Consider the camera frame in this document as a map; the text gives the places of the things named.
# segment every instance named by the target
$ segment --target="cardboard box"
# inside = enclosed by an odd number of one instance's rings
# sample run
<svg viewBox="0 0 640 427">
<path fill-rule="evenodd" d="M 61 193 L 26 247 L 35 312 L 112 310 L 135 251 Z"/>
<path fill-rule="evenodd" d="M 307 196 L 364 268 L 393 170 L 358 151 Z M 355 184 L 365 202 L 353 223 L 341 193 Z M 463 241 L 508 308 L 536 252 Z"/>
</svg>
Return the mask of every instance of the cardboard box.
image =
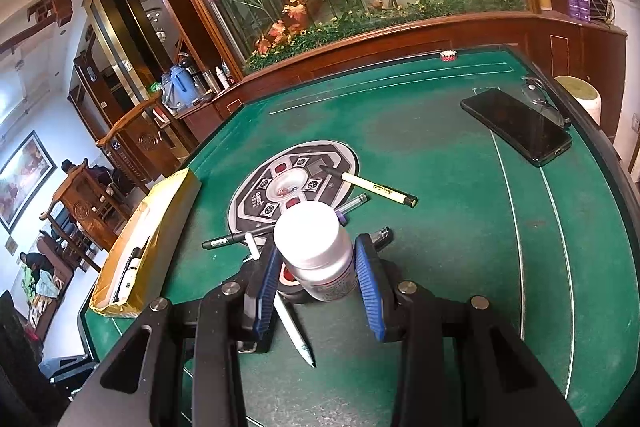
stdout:
<svg viewBox="0 0 640 427">
<path fill-rule="evenodd" d="M 111 248 L 89 302 L 108 317 L 135 318 L 160 295 L 175 247 L 200 190 L 199 179 L 189 169 L 176 172 L 155 185 L 139 204 Z M 143 248 L 129 296 L 118 301 L 114 293 L 133 248 Z"/>
</svg>

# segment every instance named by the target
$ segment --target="green felt surface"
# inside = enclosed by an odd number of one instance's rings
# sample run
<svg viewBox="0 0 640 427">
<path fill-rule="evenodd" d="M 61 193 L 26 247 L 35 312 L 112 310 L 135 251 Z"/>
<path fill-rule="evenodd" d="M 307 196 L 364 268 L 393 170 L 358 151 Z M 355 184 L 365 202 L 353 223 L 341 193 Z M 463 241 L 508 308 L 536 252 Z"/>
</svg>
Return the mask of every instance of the green felt surface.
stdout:
<svg viewBox="0 0 640 427">
<path fill-rule="evenodd" d="M 228 232 L 228 202 L 255 166 L 300 142 L 338 140 L 363 177 L 420 198 L 410 209 L 373 196 L 350 214 L 351 237 L 389 226 L 396 238 L 382 257 L 405 277 L 444 298 L 488 297 L 583 426 L 596 425 L 636 368 L 640 330 L 636 271 L 611 191 L 573 129 L 571 149 L 538 169 L 459 106 L 494 86 L 522 99 L 525 73 L 508 52 L 462 52 L 451 63 L 357 71 L 248 105 L 190 164 L 202 189 L 163 294 L 199 298 L 238 270 L 246 247 L 200 244 Z M 276 324 L 270 352 L 241 356 L 247 414 L 266 427 L 388 425 L 400 346 L 375 341 L 359 292 L 295 310 L 318 368 Z M 86 321 L 101 357 L 131 322 L 92 312 Z M 190 415 L 188 396 L 183 404 Z"/>
</svg>

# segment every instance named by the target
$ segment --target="smartphone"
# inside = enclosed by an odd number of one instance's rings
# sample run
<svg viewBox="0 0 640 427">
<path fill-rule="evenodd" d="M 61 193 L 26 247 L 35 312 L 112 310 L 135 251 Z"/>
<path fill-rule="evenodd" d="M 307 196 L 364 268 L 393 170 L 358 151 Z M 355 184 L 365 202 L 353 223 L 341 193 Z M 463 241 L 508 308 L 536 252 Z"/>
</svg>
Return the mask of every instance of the smartphone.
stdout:
<svg viewBox="0 0 640 427">
<path fill-rule="evenodd" d="M 495 87 L 462 100 L 460 106 L 536 167 L 571 146 L 571 136 L 565 130 Z"/>
</svg>

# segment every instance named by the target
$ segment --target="white pen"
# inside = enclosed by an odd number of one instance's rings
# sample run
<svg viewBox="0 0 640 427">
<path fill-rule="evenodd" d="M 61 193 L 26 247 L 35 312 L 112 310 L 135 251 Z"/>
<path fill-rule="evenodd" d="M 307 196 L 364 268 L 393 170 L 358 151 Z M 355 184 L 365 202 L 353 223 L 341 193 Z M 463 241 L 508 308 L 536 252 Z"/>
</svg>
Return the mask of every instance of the white pen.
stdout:
<svg viewBox="0 0 640 427">
<path fill-rule="evenodd" d="M 244 240 L 249 246 L 249 252 L 251 252 L 251 257 L 254 259 L 254 261 L 259 259 L 260 251 L 258 250 L 258 246 L 255 244 L 254 236 L 251 234 L 251 232 L 247 232 L 244 234 Z M 277 291 L 276 297 L 273 301 L 273 305 L 278 312 L 278 317 L 280 317 L 285 330 L 287 330 L 287 334 L 289 335 L 291 342 L 293 342 L 293 345 L 300 353 L 300 356 L 305 359 L 306 363 L 308 363 L 311 367 L 316 367 L 316 363 L 314 362 L 314 358 L 311 356 L 311 351 L 306 345 L 305 339 L 303 339 L 302 335 L 300 335 L 296 324 L 293 322 L 293 319 L 289 314 L 289 310 L 287 310 L 284 302 L 282 302 L 282 297 L 280 297 L 280 294 Z"/>
</svg>

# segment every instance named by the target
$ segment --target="framed painting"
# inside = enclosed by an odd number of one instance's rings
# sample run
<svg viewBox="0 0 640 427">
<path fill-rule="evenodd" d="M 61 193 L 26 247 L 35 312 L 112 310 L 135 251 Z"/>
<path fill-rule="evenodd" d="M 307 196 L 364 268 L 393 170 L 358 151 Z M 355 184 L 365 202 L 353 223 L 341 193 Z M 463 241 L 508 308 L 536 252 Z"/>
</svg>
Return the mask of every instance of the framed painting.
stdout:
<svg viewBox="0 0 640 427">
<path fill-rule="evenodd" d="M 25 208 L 56 165 L 35 131 L 20 144 L 0 170 L 0 221 L 7 232 L 14 229 Z"/>
</svg>

